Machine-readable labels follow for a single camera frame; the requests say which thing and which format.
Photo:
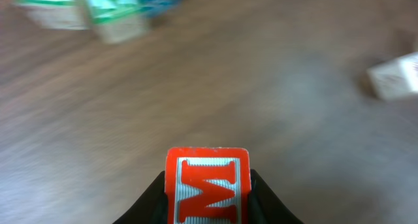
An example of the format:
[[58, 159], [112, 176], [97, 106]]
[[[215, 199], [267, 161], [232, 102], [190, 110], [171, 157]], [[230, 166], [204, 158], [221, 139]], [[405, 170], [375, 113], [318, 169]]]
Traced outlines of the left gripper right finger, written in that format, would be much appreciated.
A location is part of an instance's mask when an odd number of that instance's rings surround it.
[[249, 224], [304, 224], [277, 197], [255, 169], [250, 170]]

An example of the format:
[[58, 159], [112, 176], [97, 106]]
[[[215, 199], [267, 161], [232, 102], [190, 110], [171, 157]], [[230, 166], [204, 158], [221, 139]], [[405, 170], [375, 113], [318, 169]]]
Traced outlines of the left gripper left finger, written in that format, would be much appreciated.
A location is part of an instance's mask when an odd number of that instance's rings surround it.
[[141, 194], [135, 203], [113, 224], [167, 224], [168, 198], [165, 194], [165, 172]]

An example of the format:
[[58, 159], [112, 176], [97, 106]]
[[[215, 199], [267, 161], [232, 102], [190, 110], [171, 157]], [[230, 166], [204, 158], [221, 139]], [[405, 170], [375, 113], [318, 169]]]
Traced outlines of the red M letter block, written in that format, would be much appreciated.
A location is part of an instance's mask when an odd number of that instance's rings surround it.
[[168, 224], [248, 224], [250, 192], [244, 148], [182, 147], [167, 153]]

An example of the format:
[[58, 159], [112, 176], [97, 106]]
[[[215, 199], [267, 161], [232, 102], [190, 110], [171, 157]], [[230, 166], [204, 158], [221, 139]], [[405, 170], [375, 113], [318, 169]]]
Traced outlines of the red picture block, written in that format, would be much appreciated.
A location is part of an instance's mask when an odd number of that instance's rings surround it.
[[376, 65], [367, 73], [384, 101], [417, 96], [417, 52]]

